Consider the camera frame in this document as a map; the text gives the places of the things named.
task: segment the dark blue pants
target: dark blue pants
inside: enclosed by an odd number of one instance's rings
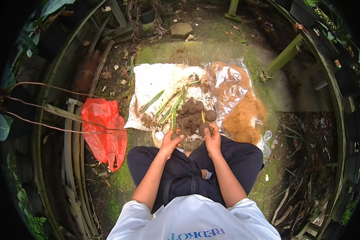
[[[134,147],[129,151],[127,164],[136,186],[147,173],[158,151],[156,147]],[[264,166],[261,150],[253,144],[235,142],[221,136],[221,153],[245,192],[249,194]],[[211,178],[203,179],[201,169],[213,172]],[[152,213],[175,197],[191,194],[200,194],[225,206],[205,141],[189,157],[177,149],[173,151],[165,164]]]

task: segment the white t-shirt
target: white t-shirt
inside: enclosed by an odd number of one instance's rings
[[[248,198],[226,209],[201,195],[174,198],[152,218],[148,207],[126,203],[107,240],[281,239],[256,203]]]

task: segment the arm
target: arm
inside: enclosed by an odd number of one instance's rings
[[[232,207],[242,199],[247,198],[247,194],[221,154],[219,128],[213,124],[209,125],[213,128],[215,134],[211,137],[208,128],[204,129],[206,149],[215,166],[217,180],[225,205],[227,208]]]
[[[140,182],[132,196],[132,200],[136,200],[139,203],[145,204],[150,211],[152,211],[155,203],[158,186],[160,184],[160,179],[163,174],[165,163],[171,157],[173,150],[177,146],[180,146],[180,142],[184,138],[184,135],[180,135],[174,140],[171,140],[172,133],[173,131],[170,130],[165,134],[160,150],[158,151],[143,180]]]

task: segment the red plastic bag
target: red plastic bag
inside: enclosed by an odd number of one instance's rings
[[[116,101],[104,98],[87,98],[81,111],[83,120],[100,124],[109,129],[123,129],[124,118],[119,115]],[[119,169],[125,158],[127,132],[106,130],[103,127],[83,122],[84,132],[111,132],[112,134],[83,134],[85,141],[97,160],[108,162],[111,171]]]

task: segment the hand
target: hand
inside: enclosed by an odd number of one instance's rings
[[[163,142],[161,144],[160,150],[158,151],[158,155],[163,156],[165,160],[168,160],[171,157],[173,150],[176,147],[180,147],[180,142],[184,139],[184,135],[181,134],[180,136],[171,140],[172,133],[173,131],[170,130],[164,135]]]
[[[220,137],[219,128],[216,125],[210,123],[209,126],[213,128],[215,134],[211,137],[211,133],[209,132],[209,129],[206,127],[204,128],[204,134],[205,134],[204,138],[205,138],[205,145],[206,145],[206,150],[208,151],[208,155],[213,160],[214,156],[221,155],[221,149],[220,149],[221,137]]]

